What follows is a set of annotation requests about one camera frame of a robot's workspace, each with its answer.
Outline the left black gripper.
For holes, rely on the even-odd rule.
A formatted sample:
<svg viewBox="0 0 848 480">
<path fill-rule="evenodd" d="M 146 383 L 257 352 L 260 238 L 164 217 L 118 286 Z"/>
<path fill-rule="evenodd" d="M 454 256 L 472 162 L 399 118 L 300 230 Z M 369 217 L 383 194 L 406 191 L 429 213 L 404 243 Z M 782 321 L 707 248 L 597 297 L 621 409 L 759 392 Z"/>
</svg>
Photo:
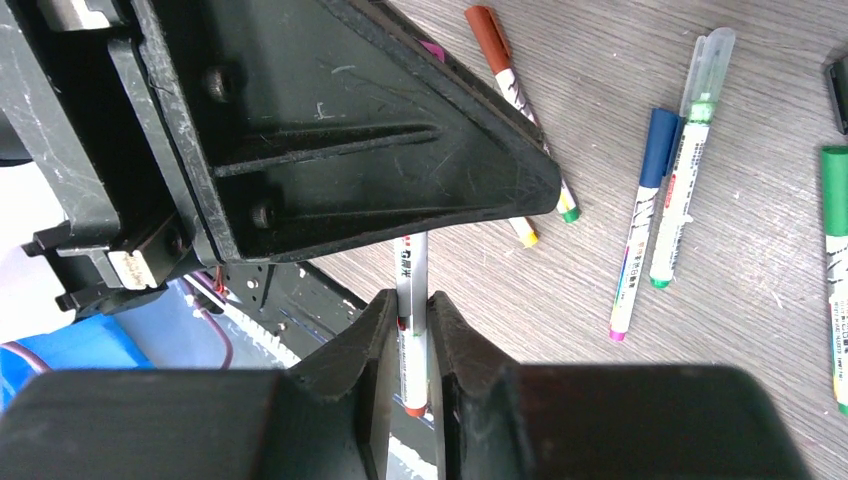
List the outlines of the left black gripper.
<svg viewBox="0 0 848 480">
<path fill-rule="evenodd" d="M 1 130 L 65 213 L 24 249 L 56 274 L 62 312 L 140 306 L 219 262 L 207 17 L 201 1 L 1 5 Z"/>
</svg>

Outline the magenta capped marker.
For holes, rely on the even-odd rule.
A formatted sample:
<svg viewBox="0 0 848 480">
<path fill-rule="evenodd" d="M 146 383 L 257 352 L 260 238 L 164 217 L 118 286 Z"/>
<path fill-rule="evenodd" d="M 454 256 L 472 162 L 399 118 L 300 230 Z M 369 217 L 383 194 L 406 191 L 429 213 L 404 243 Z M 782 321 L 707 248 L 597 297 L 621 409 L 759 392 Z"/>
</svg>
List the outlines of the magenta capped marker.
<svg viewBox="0 0 848 480">
<path fill-rule="evenodd" d="M 429 401 L 428 233 L 394 240 L 400 396 L 406 413 L 423 417 Z"/>
</svg>

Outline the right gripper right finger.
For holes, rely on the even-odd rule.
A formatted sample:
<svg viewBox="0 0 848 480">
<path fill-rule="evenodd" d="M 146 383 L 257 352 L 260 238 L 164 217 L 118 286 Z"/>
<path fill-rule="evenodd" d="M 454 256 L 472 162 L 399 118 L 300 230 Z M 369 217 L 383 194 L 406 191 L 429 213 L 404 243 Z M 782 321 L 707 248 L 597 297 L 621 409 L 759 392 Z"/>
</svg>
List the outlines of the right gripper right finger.
<svg viewBox="0 0 848 480">
<path fill-rule="evenodd" d="M 807 479 L 764 388 L 727 365 L 521 364 L 427 303 L 442 479 Z"/>
</svg>

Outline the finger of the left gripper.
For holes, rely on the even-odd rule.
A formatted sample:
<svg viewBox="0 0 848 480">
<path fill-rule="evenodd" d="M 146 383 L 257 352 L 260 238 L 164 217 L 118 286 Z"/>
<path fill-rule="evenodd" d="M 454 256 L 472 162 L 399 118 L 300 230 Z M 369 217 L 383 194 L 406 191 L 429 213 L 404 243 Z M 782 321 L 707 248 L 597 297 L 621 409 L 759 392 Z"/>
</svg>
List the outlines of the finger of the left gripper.
<svg viewBox="0 0 848 480">
<path fill-rule="evenodd" d="M 540 131 L 386 1 L 135 1 L 205 264 L 551 211 Z"/>
</svg>

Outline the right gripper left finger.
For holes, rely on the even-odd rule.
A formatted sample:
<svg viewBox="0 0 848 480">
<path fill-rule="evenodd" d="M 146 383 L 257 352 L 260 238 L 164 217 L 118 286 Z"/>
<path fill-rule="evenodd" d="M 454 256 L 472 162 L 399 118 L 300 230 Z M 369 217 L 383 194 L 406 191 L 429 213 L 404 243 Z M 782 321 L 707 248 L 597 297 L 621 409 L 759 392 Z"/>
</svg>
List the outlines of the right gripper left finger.
<svg viewBox="0 0 848 480">
<path fill-rule="evenodd" d="M 5 479 L 382 479 L 395 294 L 285 370 L 64 370 L 1 418 Z"/>
</svg>

